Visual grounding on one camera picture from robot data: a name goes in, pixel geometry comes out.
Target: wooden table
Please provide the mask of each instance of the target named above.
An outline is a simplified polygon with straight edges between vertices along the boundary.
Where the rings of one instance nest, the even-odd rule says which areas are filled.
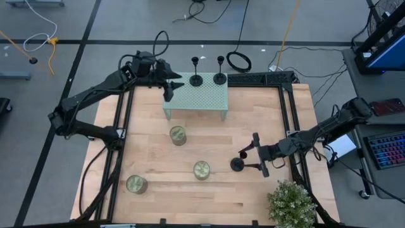
[[[293,88],[301,129],[309,129],[316,125],[309,87],[294,84]],[[215,111],[173,111],[172,120],[167,121],[162,93],[157,88],[136,88],[113,222],[157,224],[160,218],[166,218],[169,224],[249,225],[258,220],[260,225],[274,225],[268,220],[266,194],[275,190],[277,180],[292,179],[288,158],[284,168],[275,169],[268,163],[268,178],[253,168],[234,172],[229,164],[238,150],[251,142],[253,132],[259,133],[262,145],[275,144],[285,137],[278,90],[229,88],[229,112],[224,122]],[[287,93],[285,97],[293,129]],[[96,125],[112,125],[116,100],[111,96],[99,103]],[[185,127],[187,143],[183,146],[171,143],[169,130],[176,125]],[[100,140],[90,142],[84,168],[103,146]],[[321,144],[316,146],[323,151]],[[84,207],[99,191],[105,157],[104,152],[87,174]],[[314,195],[331,217],[339,220],[326,162],[317,161],[311,153],[306,159]],[[211,167],[211,175],[204,181],[197,180],[192,171],[199,160]],[[256,152],[246,160],[258,161]],[[280,164],[281,159],[274,162],[275,166]],[[144,194],[127,191],[126,180],[135,174],[149,182]],[[72,210],[72,218],[76,217],[78,193]]]

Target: perforated shelf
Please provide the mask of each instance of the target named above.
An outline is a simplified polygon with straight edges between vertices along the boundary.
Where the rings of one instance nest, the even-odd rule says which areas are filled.
[[[228,81],[222,85],[215,84],[215,73],[197,73],[203,79],[202,85],[190,85],[190,77],[194,73],[178,73],[181,79],[174,82],[183,82],[185,85],[174,90],[174,97],[170,102],[163,103],[167,110],[228,110]]]

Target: potted plant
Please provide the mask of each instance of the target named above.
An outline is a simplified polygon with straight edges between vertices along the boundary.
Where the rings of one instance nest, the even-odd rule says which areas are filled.
[[[280,228],[313,227],[316,205],[307,190],[295,182],[285,180],[278,183],[274,193],[267,194],[269,219]]]

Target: green can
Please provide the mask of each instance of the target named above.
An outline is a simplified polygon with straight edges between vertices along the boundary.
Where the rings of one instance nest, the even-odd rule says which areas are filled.
[[[193,168],[194,176],[200,181],[205,181],[211,173],[211,168],[206,161],[198,161]]]
[[[127,179],[127,189],[131,193],[142,194],[146,192],[147,181],[138,175],[132,175]]]
[[[182,146],[187,141],[185,130],[181,126],[172,127],[170,129],[170,138],[172,143],[176,146]]]

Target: table leg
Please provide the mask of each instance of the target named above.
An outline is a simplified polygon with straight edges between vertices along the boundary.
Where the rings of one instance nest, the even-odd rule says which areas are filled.
[[[171,110],[163,110],[167,120],[171,119]]]
[[[226,110],[226,111],[221,111],[221,121],[224,121],[224,120],[225,120],[225,117],[227,117],[227,113],[228,113],[228,110]]]

